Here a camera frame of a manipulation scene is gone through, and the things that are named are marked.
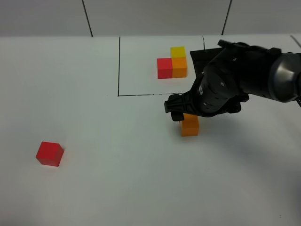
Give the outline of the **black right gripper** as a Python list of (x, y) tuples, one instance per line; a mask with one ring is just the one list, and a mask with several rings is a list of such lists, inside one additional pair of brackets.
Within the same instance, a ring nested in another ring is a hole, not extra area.
[(196, 74), (193, 97), (190, 92), (169, 96), (164, 108), (173, 121), (183, 121), (184, 114), (213, 117), (237, 113), (249, 95), (271, 98), (269, 73), (281, 49), (225, 40), (219, 40), (218, 45), (190, 52)]

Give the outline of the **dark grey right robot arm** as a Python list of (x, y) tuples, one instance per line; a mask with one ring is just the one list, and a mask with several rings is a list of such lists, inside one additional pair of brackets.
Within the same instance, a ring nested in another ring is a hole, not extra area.
[(287, 103), (301, 100), (301, 56), (279, 48), (220, 40), (217, 48), (190, 53), (196, 79), (191, 89), (164, 103), (173, 121), (185, 114), (238, 113), (249, 95)]

